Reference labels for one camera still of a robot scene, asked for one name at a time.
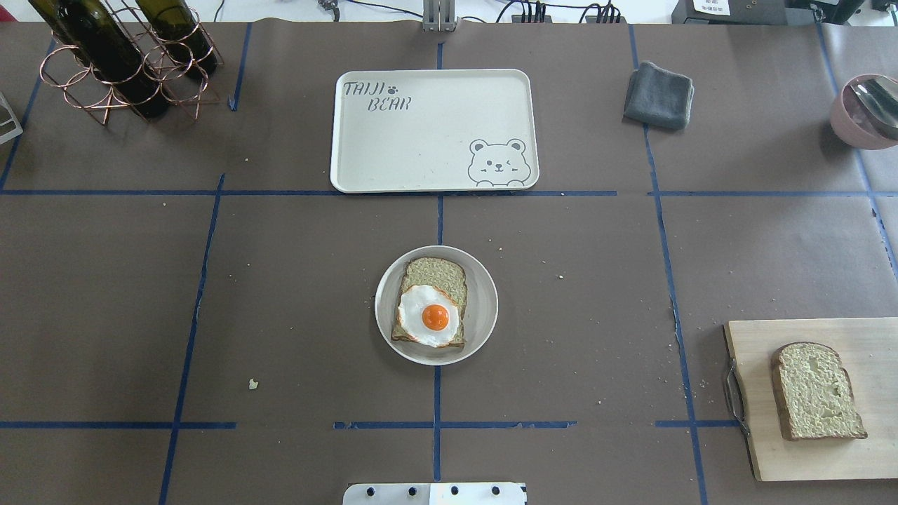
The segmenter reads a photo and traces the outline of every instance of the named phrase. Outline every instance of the white metal bracket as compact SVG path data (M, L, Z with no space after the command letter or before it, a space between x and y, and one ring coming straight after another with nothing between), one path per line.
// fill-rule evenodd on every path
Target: white metal bracket
M455 0L424 0L424 31L455 31Z
M353 484L343 505L526 505L523 483Z

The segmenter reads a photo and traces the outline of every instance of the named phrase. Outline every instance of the blue tape line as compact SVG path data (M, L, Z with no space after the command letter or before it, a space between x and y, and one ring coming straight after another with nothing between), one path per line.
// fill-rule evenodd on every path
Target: blue tape line
M0 429L16 430L170 430L170 422L0 421Z
M629 52L633 56L633 70L639 68L639 53L636 51L636 32L632 24L627 24L629 29Z
M162 489L159 493L159 505L164 505L168 498L169 481L172 478L172 465L174 463L175 448L178 446L178 430L180 429L180 417L184 411L184 396L187 394L187 379L190 376L190 362L193 360L193 345L197 338L199 326L199 304L203 300L203 291L206 289L206 275L209 264L209 250L212 248L212 237L216 233L216 221L218 219L218 206L222 200L222 186L225 185L225 175L218 179L216 189L216 202L212 206L212 218L209 220L209 231L206 236L206 250L203 252L203 266L199 271L199 286L197 287L197 299L193 305L193 318L190 322L190 336L187 340L187 352L184 355L184 368L180 374L180 387L178 389L178 403L174 409L174 421L172 422L172 436L169 439L168 456L165 458L165 472L163 473Z
M0 421L0 430L170 430L156 421ZM236 422L184 422L182 430L236 430Z
M216 193L212 190L3 190L4 195L44 195L44 196L206 196Z
M820 40L820 50L823 53L823 66L826 68L826 74L830 77L830 86L832 86L832 92L839 92L839 85L836 83L836 75L832 71L832 65L830 65L830 51L826 48L826 40L823 37L823 26L821 24L817 24L817 39Z
M246 54L250 51L250 34L252 22L246 23L246 35L243 36L243 53L240 56L240 70L237 71L237 85L233 89L233 97L227 97L227 106L231 111L237 112L237 103L240 101L240 90L243 88L243 71L246 70Z
M722 420L696 420L696 421L677 421L664 420L655 421L656 428L739 428L739 421L733 419Z
M440 445L442 442L442 433L440 426L442 413L440 412L442 399L440 391L443 389L443 368L439 365L434 367L434 482L438 483L441 479L440 472Z
M576 426L576 421L443 421L446 430L510 430L512 428L535 430L566 430Z
M50 38L50 45L47 47L47 54L53 51L53 48L56 46L56 39ZM38 90L40 89L40 75L38 78L34 80L34 87L31 88L31 96L28 97L28 105L25 106L25 112L22 114L22 121L19 123L22 126L22 130L25 130L25 125L28 124L28 118L31 115L31 107L34 105L34 100L38 97ZM6 157L6 166L4 166L3 174L0 175L0 190L3 190L3 187L6 185L6 178L9 177L9 172L13 168L13 159L15 159L15 153L19 150L19 143L22 142L22 137L25 136L25 132L23 131L19 137L16 137L13 141L13 146L9 150L9 155Z
M0 190L10 196L203 196L214 197L214 190ZM343 193L337 190L222 190L225 197L616 197L615 190L562 191L397 191L389 193ZM882 196L898 196L898 191L884 191Z
M336 190L225 190L222 196L226 197L329 197L346 196Z
M436 197L436 244L443 245L443 197Z
M823 53L823 62L826 66L826 73L830 76L830 85L832 86L833 98L839 95L839 85L836 83L836 76L832 71L832 65L830 63L830 53L826 48L826 39L823 37L823 27L821 25L817 25L817 38L820 41L820 50ZM889 266L892 267L892 275L898 280L898 261L895 260L894 247L892 245L892 240L889 238L889 232L885 229L885 223L883 222L883 213L879 211L879 204L876 203L876 196L873 192L873 187L870 184L870 178L867 174L867 165L864 163L864 156L860 153L860 149L854 149L855 158L858 160L858 170L860 171L860 179L864 182L864 190L867 191L867 196L870 199L870 207L873 209L874 214L876 215L876 227L879 228L879 236L883 240L883 245L885 246L885 255L889 259Z
M639 67L639 56L636 47L636 32L633 25L627 25L629 28L629 47L633 56L633 68ZM642 124L642 135L646 141L646 157L648 165L651 168L652 176L652 195L655 200L655 212L658 221L658 233L661 237L661 252L665 258L665 275L667 276L667 291L671 299L671 308L673 309L673 326L676 330L676 340L679 344L680 353L680 373L682 375L682 391L686 397L686 412L689 414L689 421L695 422L695 408L692 404L692 387L689 381L689 366L686 362L686 346L683 344L682 328L680 325L680 306L676 298L676 286L674 285L674 268L671 264L670 248L667 245L667 231L665 230L664 211L661 207L661 189L658 186L658 172L655 165L655 154L652 153L652 145L648 140L648 124ZM701 445L699 444L699 431L690 430L692 442L692 458L695 460L695 475L699 484L699 497L701 505L708 505L708 492L705 488L705 471L701 463Z
M180 430L236 430L236 422L182 422Z
M354 421L335 422L335 430L432 430L432 421Z
M440 430L565 430L576 421L440 421ZM432 421L354 421L335 422L335 430L432 430Z
M866 197L864 191L658 191L662 197Z

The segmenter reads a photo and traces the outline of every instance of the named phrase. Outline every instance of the plastic serving tray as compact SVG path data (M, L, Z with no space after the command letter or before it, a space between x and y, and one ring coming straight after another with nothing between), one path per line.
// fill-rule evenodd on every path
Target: plastic serving tray
M520 70L354 71L337 81L337 190L522 190L539 177L530 79Z

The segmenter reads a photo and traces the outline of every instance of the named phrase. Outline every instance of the wooden cutting board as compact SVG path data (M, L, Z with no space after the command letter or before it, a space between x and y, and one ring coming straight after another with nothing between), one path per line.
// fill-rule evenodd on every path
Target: wooden cutting board
M770 359L795 341L819 342L839 353L866 439L782 438ZM730 321L726 343L736 360L756 479L898 478L898 317Z

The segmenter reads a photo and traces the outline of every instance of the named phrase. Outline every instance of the bear face illustration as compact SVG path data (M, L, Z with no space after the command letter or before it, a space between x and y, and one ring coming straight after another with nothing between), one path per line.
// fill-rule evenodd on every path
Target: bear face illustration
M524 142L512 138L505 144L488 144L486 140L471 142L471 165L468 177L478 187L523 187L530 177L530 165L524 160Z

